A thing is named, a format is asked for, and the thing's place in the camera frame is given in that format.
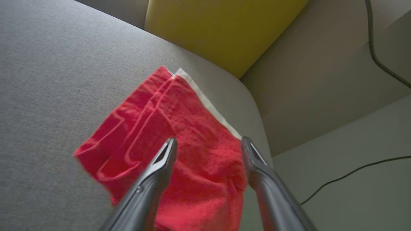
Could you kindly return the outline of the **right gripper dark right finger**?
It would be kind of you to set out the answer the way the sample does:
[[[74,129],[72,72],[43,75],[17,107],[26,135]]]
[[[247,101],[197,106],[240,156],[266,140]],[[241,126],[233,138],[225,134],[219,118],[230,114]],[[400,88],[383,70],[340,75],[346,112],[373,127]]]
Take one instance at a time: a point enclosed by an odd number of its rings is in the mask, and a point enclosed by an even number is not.
[[[248,184],[255,191],[264,231],[316,231],[277,172],[268,165],[249,137],[241,139]]]

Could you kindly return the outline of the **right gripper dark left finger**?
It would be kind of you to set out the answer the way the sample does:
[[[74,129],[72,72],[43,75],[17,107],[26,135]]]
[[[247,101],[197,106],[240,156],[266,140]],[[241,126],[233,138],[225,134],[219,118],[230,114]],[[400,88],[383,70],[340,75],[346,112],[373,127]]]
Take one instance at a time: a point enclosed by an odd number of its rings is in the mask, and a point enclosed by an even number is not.
[[[177,139],[169,138],[130,187],[100,231],[154,231],[161,196],[177,158]]]

